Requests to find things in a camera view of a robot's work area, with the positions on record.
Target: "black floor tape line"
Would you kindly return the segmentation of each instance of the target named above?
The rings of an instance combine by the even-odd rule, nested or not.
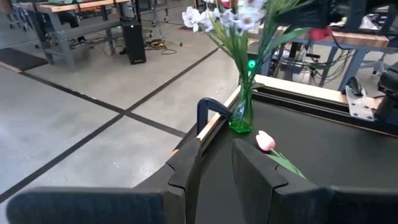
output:
[[[31,173],[31,175],[25,177],[23,180],[21,180],[19,183],[16,185],[12,186],[10,189],[6,190],[0,195],[0,203],[3,203],[5,200],[13,196],[15,193],[18,191],[22,190],[24,187],[28,186],[31,182],[33,182],[36,178],[40,177],[42,174],[47,172],[49,169],[57,165],[59,162],[63,161],[65,158],[70,156],[72,153],[77,151],[79,148],[84,146],[86,143],[88,143],[90,140],[93,138],[97,137],[99,134],[101,134],[103,131],[105,131],[108,127],[112,126],[114,123],[119,121],[123,117],[122,114],[117,115],[101,127],[99,127],[97,130],[93,131],[91,134],[87,135],[84,137],[82,140],[78,141],[76,144],[74,144],[72,147],[52,159],[50,162],[46,163],[44,166],[40,167],[37,169],[35,172]]]
[[[56,88],[56,89],[58,89],[58,90],[61,90],[61,91],[65,92],[65,93],[69,93],[69,94],[71,94],[71,95],[73,95],[73,96],[76,96],[76,97],[79,97],[79,98],[81,98],[81,99],[83,99],[83,100],[86,100],[86,101],[89,101],[89,102],[91,102],[91,103],[94,103],[94,104],[96,104],[96,105],[98,105],[98,106],[102,106],[102,107],[104,107],[104,108],[106,108],[106,109],[109,109],[109,110],[111,110],[111,111],[115,111],[115,112],[121,113],[121,114],[123,114],[123,113],[125,112],[125,110],[122,109],[122,108],[118,108],[117,106],[113,106],[113,105],[111,105],[111,104],[109,104],[109,103],[105,103],[105,102],[103,102],[103,101],[101,101],[101,100],[94,99],[94,98],[89,97],[89,96],[87,96],[87,95],[81,94],[81,93],[79,93],[79,92],[77,92],[77,91],[75,91],[75,90],[71,90],[71,89],[69,89],[69,88],[66,88],[66,87],[64,87],[64,86],[55,84],[55,83],[50,82],[50,81],[48,81],[48,80],[45,80],[45,79],[43,79],[43,78],[37,77],[37,76],[35,76],[35,75],[31,75],[31,74],[29,74],[29,73],[27,73],[27,72],[21,72],[20,74],[23,75],[23,76],[25,76],[25,77],[31,78],[31,79],[33,79],[33,80],[36,80],[36,81],[38,81],[38,82],[40,82],[40,83],[43,83],[43,84],[45,84],[45,85],[48,85],[48,86],[51,86],[51,87]]]
[[[128,116],[129,118],[135,119],[136,121],[140,121],[144,124],[147,124],[149,126],[152,126],[154,128],[160,129],[162,131],[165,131],[169,134],[172,134],[174,136],[178,136],[180,138],[184,138],[184,136],[186,135],[185,132],[177,130],[175,128],[169,127],[167,125],[164,124],[160,124],[156,121],[153,121],[151,119],[145,118],[143,116],[139,116],[138,114],[135,113],[126,113],[126,116]]]
[[[151,99],[154,95],[158,94],[158,92],[162,91],[164,88],[169,86],[171,83],[173,83],[175,80],[181,78],[183,75],[185,75],[187,72],[189,72],[191,69],[195,68],[197,65],[202,63],[202,61],[206,60],[208,57],[212,56],[214,53],[217,52],[219,47],[216,49],[212,50],[210,53],[206,54],[203,56],[201,59],[197,60],[195,63],[191,64],[188,68],[184,69],[182,72],[178,73],[176,76],[171,78],[169,81],[165,82],[163,85],[159,86],[156,88],[154,91],[150,92],[148,95],[144,96],[141,100],[139,100],[137,103],[134,103],[132,106],[130,106],[127,110],[132,111],[139,107],[141,104],[145,103],[147,100]]]
[[[38,82],[41,82],[43,84],[46,84],[48,86],[51,86],[53,88],[56,88],[58,90],[64,91],[65,93],[69,93],[69,94],[71,94],[73,96],[76,96],[76,97],[81,98],[83,100],[86,100],[86,101],[89,101],[91,103],[94,103],[94,104],[96,104],[98,106],[102,106],[102,107],[104,107],[106,109],[109,109],[111,111],[117,112],[117,113],[122,114],[124,116],[127,116],[129,118],[135,119],[136,121],[140,121],[140,122],[142,122],[142,123],[144,123],[146,125],[152,126],[153,128],[160,129],[162,131],[165,131],[165,132],[167,132],[169,134],[173,134],[173,135],[181,137],[181,138],[183,137],[182,133],[184,133],[184,132],[176,130],[176,129],[171,128],[171,127],[168,127],[168,126],[166,126],[164,124],[160,124],[158,122],[152,121],[150,119],[143,118],[142,116],[133,114],[129,110],[124,110],[122,108],[118,108],[117,106],[113,106],[113,105],[111,105],[109,103],[105,103],[105,102],[103,102],[101,100],[94,99],[94,98],[89,97],[87,95],[81,94],[81,93],[79,93],[77,91],[71,90],[69,88],[66,88],[64,86],[61,86],[61,85],[58,85],[58,84],[55,84],[55,83],[52,83],[52,82],[47,81],[47,80],[45,80],[43,78],[31,75],[31,74],[26,73],[26,72],[21,72],[20,74],[25,76],[25,77],[29,77],[29,78],[31,78],[33,80],[36,80]]]
[[[35,179],[40,177],[42,174],[44,174],[45,172],[50,170],[52,167],[57,165],[59,162],[61,162],[64,159],[66,159],[68,156],[70,156],[72,153],[74,153],[79,148],[84,146],[90,140],[92,140],[93,138],[97,137],[99,134],[101,134],[103,131],[105,131],[108,127],[110,127],[113,124],[115,124],[116,122],[118,122],[121,118],[123,118],[123,116],[127,116],[129,118],[135,119],[135,120],[140,121],[140,122],[142,122],[142,123],[144,123],[146,125],[152,126],[154,128],[160,129],[160,130],[165,131],[167,133],[170,133],[170,134],[173,134],[173,135],[178,136],[180,138],[183,138],[183,140],[184,140],[185,136],[187,135],[185,132],[179,131],[179,130],[171,128],[171,127],[168,127],[168,126],[166,126],[164,124],[160,124],[160,123],[158,123],[156,121],[144,118],[142,116],[139,116],[138,114],[132,113],[131,111],[133,109],[137,108],[139,105],[143,104],[148,99],[152,98],[156,93],[158,93],[161,90],[163,90],[164,88],[166,88],[168,85],[170,85],[175,80],[177,80],[178,78],[180,78],[181,76],[186,74],[188,71],[190,71],[191,69],[196,67],[199,63],[201,63],[202,61],[206,60],[208,57],[213,55],[217,50],[218,50],[218,47],[216,49],[212,50],[210,53],[208,53],[204,57],[202,57],[201,59],[199,59],[197,62],[195,62],[192,65],[190,65],[184,71],[182,71],[179,74],[177,74],[176,76],[174,76],[168,82],[164,83],[163,85],[158,87],[156,90],[152,91],[147,96],[143,97],[143,99],[139,100],[137,103],[135,103],[134,105],[132,105],[130,108],[128,108],[126,110],[118,108],[117,106],[113,106],[113,105],[111,105],[109,103],[105,103],[103,101],[91,98],[91,97],[89,97],[87,95],[81,94],[81,93],[79,93],[77,91],[74,91],[74,90],[71,90],[69,88],[65,88],[64,86],[52,83],[52,82],[47,81],[47,80],[45,80],[43,78],[39,78],[37,76],[31,75],[31,74],[29,74],[27,72],[19,73],[19,74],[21,74],[21,75],[23,75],[23,76],[25,76],[27,78],[31,78],[31,79],[36,80],[38,82],[41,82],[41,83],[43,83],[45,85],[48,85],[48,86],[56,88],[56,89],[58,89],[60,91],[63,91],[65,93],[69,93],[69,94],[71,94],[73,96],[79,97],[79,98],[84,99],[86,101],[92,102],[92,103],[94,103],[96,105],[102,106],[102,107],[107,108],[107,109],[112,110],[112,111],[115,111],[115,112],[117,112],[119,114],[116,117],[114,117],[113,119],[111,119],[110,121],[108,121],[107,123],[105,123],[104,125],[102,125],[101,127],[99,127],[98,129],[96,129],[95,131],[93,131],[91,134],[89,134],[86,137],[84,137],[82,140],[78,141],[76,144],[74,144],[72,147],[70,147],[69,149],[67,149],[66,151],[64,151],[60,155],[58,155],[56,158],[52,159],[50,162],[46,163],[44,166],[42,166],[41,168],[37,169],[35,172],[31,173],[31,175],[28,175],[27,177],[22,179],[20,182],[18,182],[16,185],[12,186],[11,188],[9,188],[5,192],[3,192],[0,195],[0,203],[3,203],[5,200],[9,199],[11,196],[16,194],[18,191],[20,191],[24,187],[28,186],[31,182],[33,182]]]

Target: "black clamp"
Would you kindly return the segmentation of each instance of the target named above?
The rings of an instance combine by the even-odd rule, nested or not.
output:
[[[230,112],[230,110],[219,101],[211,98],[201,99],[197,106],[197,134],[199,134],[207,125],[209,110],[217,112],[225,118],[232,116],[232,112]]]

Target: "red object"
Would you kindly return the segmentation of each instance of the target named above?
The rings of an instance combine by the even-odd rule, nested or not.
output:
[[[331,28],[327,26],[324,29],[314,28],[308,32],[313,40],[322,40],[331,35]]]

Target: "green light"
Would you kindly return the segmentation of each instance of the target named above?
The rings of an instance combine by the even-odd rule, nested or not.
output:
[[[255,60],[249,60],[248,61],[248,67],[249,68],[254,68],[256,66],[256,61]]]

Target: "metal bracket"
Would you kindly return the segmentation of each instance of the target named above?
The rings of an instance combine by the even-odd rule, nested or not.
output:
[[[367,102],[366,92],[362,89],[362,96],[356,96],[353,89],[346,86],[346,96],[348,101],[349,114],[358,119],[365,121],[374,121],[372,109]]]

